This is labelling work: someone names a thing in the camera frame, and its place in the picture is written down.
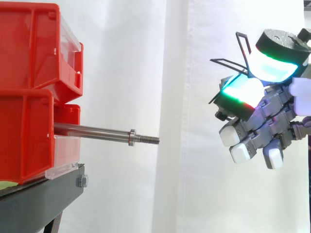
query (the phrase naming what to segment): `yellow object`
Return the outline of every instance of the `yellow object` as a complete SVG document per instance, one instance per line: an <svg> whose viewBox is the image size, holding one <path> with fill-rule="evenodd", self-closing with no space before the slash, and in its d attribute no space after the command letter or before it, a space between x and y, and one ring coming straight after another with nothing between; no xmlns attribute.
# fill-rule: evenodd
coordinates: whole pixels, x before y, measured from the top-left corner
<svg viewBox="0 0 311 233"><path fill-rule="evenodd" d="M14 187L18 185L18 183L10 182L10 181L0 181L0 190L3 190L8 187Z"/></svg>

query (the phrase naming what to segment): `threaded rod end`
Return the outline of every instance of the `threaded rod end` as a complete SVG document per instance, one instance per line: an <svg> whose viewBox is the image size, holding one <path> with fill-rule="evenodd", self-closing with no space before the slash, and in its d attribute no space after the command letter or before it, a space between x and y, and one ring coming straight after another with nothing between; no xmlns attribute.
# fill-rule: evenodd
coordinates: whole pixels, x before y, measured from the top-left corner
<svg viewBox="0 0 311 233"><path fill-rule="evenodd" d="M142 143L148 143L148 144L155 144L159 145L160 143L160 138L158 137L149 137L149 136L141 136L140 137L140 142Z"/></svg>

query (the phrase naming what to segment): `green light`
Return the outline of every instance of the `green light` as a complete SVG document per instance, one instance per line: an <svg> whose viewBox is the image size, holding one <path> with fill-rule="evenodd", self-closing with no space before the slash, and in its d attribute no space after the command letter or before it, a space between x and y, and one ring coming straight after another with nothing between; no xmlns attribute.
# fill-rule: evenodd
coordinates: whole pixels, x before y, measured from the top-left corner
<svg viewBox="0 0 311 233"><path fill-rule="evenodd" d="M264 88L261 81L257 78L249 79L241 74L235 81L230 83L236 77L231 77L222 91L238 101L249 104L253 108L257 107L264 96Z"/></svg>
<svg viewBox="0 0 311 233"><path fill-rule="evenodd" d="M298 68L297 65L275 60L261 53L256 47L247 58L249 69L257 78L279 83L290 77Z"/></svg>

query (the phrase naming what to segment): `metal rod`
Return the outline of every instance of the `metal rod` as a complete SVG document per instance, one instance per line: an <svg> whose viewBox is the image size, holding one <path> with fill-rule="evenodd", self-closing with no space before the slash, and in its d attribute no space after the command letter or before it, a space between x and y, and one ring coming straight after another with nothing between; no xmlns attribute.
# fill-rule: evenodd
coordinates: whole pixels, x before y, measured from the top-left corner
<svg viewBox="0 0 311 233"><path fill-rule="evenodd" d="M138 135L136 134L136 130L127 132L64 123L54 123L54 133L56 135L63 136L86 137L106 141L123 142L128 143L129 146L134 146L135 142L156 145L160 142L158 137Z"/></svg>

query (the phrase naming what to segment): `white backdrop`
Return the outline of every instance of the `white backdrop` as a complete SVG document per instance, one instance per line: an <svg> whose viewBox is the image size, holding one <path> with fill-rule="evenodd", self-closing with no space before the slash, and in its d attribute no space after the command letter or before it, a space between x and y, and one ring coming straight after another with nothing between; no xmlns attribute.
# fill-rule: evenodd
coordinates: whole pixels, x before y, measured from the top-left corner
<svg viewBox="0 0 311 233"><path fill-rule="evenodd" d="M83 139L89 187L60 233L309 232L306 142L281 170L261 153L235 165L207 104L231 74L209 59L243 62L235 31L251 43L265 28L297 32L302 0L53 2L85 48L81 123L161 137L158 153Z"/></svg>
<svg viewBox="0 0 311 233"><path fill-rule="evenodd" d="M261 151L236 165L218 136L217 108L207 104L232 74L209 60L243 64L235 32L252 44L265 28L297 33L303 1L171 0L167 16L153 233L310 232L306 140L286 149L283 169L268 170Z"/></svg>

